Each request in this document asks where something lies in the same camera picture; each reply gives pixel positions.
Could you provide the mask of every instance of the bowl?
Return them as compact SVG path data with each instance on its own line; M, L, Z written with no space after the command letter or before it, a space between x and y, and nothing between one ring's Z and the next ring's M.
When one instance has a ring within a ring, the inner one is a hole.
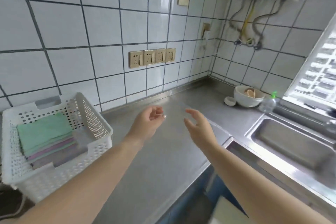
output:
M254 89L255 98L244 94L246 89L252 89L250 86L240 85L234 89L233 96L237 103L243 107L255 107L262 102L265 94L260 90Z

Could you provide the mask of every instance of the perforated basket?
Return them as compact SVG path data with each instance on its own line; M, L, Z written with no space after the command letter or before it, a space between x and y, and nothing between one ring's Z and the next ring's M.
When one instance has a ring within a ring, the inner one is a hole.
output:
M61 95L60 99L60 104L45 109L30 103L3 112L2 182L19 189L34 202L44 199L112 147L113 129L82 93ZM59 167L49 163L33 170L22 154L16 127L57 112L66 115L73 133L88 142L88 152Z

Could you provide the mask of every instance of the tiled wall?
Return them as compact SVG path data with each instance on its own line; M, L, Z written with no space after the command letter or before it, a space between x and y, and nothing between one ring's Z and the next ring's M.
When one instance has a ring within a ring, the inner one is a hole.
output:
M250 5L251 1L246 0L244 9L234 18L239 27L247 18ZM227 19L240 7L241 0L232 0ZM250 22L278 7L279 0L258 0ZM259 21L257 28L264 34L260 51L235 46L238 33L226 21L211 75L267 93L277 90L283 96L335 12L336 0L286 1L277 15ZM253 36L251 25L248 24L247 32Z
M104 111L206 76L228 1L0 0L0 111L73 91ZM172 47L173 63L128 66L129 51Z

